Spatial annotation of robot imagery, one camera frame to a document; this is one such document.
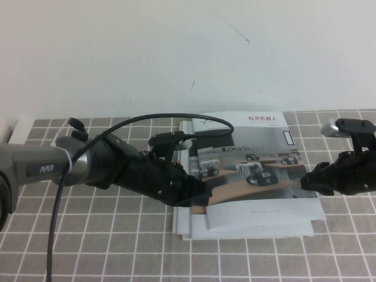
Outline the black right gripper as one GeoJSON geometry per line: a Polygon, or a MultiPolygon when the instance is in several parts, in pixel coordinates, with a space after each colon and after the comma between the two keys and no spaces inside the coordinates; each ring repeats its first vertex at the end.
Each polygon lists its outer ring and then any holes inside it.
{"type": "Polygon", "coordinates": [[[365,157],[367,151],[359,154],[355,151],[344,151],[333,163],[321,162],[313,169],[313,175],[307,173],[300,179],[301,188],[305,191],[317,192],[322,196],[333,196],[334,191],[347,196],[367,192],[367,180],[364,176],[365,157]],[[315,176],[325,176],[333,168],[332,190],[315,176]]]}

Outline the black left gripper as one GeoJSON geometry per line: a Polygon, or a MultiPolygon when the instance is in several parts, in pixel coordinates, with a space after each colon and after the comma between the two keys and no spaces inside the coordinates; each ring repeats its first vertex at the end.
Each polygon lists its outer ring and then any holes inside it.
{"type": "Polygon", "coordinates": [[[179,216],[206,214],[206,197],[212,197],[212,188],[201,179],[189,175],[179,163],[170,163],[163,170],[158,200],[177,207],[179,216]]]}

